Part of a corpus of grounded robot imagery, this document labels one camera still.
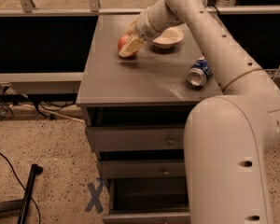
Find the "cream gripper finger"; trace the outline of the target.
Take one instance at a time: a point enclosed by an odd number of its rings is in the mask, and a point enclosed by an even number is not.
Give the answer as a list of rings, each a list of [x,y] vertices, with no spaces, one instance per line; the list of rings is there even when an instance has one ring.
[[[137,53],[138,50],[140,50],[144,46],[144,40],[140,38],[138,35],[129,35],[130,39],[128,41],[128,48],[131,50],[131,52]]]

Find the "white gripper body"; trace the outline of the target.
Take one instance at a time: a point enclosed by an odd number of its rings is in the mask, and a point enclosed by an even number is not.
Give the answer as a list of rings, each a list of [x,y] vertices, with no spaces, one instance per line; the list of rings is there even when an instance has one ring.
[[[126,28],[127,35],[138,35],[145,40],[154,40],[161,35],[151,24],[148,9],[142,11]]]

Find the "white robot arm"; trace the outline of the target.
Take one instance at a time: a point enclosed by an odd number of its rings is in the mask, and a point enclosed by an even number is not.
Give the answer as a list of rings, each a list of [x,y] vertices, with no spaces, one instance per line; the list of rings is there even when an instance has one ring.
[[[280,89],[205,0],[160,0],[145,9],[119,54],[131,56],[179,23],[190,29],[222,91],[199,102],[185,126],[191,224],[273,224],[264,153],[280,141]]]

